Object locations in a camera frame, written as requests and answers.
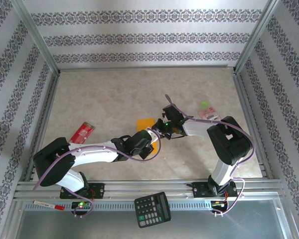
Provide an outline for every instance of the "yellow sponge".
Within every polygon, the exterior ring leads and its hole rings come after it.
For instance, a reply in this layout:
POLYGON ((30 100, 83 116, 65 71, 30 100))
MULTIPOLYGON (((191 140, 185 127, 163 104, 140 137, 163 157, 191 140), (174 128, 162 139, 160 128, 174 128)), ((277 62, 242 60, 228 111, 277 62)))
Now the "yellow sponge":
MULTIPOLYGON (((141 131, 142 129, 147 129, 148 127, 152 127, 155 124, 154 118, 149 118, 149 119, 139 119, 138 120, 138 126, 137 126, 137 131, 141 131)), ((157 153, 157 143, 154 142, 153 144, 154 150, 152 153, 157 153)))

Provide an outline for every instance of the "patterned wallpaper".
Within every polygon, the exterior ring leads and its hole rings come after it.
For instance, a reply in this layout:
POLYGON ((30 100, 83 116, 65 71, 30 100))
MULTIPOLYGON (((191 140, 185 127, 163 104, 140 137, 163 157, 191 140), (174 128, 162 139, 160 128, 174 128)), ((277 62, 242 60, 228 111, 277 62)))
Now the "patterned wallpaper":
POLYGON ((234 66, 267 0, 27 0, 60 69, 234 66))
POLYGON ((11 3, 0 0, 0 236, 33 138, 51 71, 11 3))
POLYGON ((280 2, 241 78, 299 229, 299 0, 280 2))

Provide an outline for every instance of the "red cap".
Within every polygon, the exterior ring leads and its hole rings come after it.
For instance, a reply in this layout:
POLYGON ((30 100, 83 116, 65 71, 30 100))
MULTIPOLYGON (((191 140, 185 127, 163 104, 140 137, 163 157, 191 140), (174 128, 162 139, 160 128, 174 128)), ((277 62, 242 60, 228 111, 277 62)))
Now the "red cap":
POLYGON ((61 210, 61 211, 63 211, 65 209, 64 206, 59 206, 59 205, 55 205, 54 208, 57 209, 57 210, 61 210))

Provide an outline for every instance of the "robotic arm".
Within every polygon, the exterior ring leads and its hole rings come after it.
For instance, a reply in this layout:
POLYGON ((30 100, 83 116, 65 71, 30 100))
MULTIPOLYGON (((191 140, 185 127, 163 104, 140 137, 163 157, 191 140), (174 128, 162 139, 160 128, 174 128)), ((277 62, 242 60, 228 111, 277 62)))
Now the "robotic arm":
MULTIPOLYGON (((105 143, 74 144, 68 143, 64 137, 57 138, 33 157, 39 179, 59 156, 73 151, 51 168, 40 185, 46 187, 57 184, 84 196, 89 190, 88 182, 82 172, 75 172, 72 167, 93 162, 126 161, 128 157, 119 152, 127 156, 139 155, 145 159, 153 151, 152 143, 158 140, 158 136, 168 140, 174 133, 182 136, 203 136, 206 130, 206 124, 184 118, 173 105, 165 107, 162 115, 164 120, 159 119, 152 129, 141 130, 132 137, 125 135, 113 138, 105 143)), ((225 117, 222 121, 240 128, 232 117, 225 117)), ((211 126, 207 132, 220 158, 208 178, 209 190, 216 196, 225 191, 235 165, 247 155, 252 145, 241 132, 222 124, 211 126)))

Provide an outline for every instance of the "green lime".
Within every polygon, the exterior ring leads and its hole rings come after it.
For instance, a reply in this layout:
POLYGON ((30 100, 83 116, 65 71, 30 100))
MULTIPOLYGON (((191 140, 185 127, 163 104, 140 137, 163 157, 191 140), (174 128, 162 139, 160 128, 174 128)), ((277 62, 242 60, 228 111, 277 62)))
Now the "green lime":
POLYGON ((208 102, 207 101, 202 101, 202 103, 200 103, 200 107, 204 110, 206 108, 208 108, 208 102))

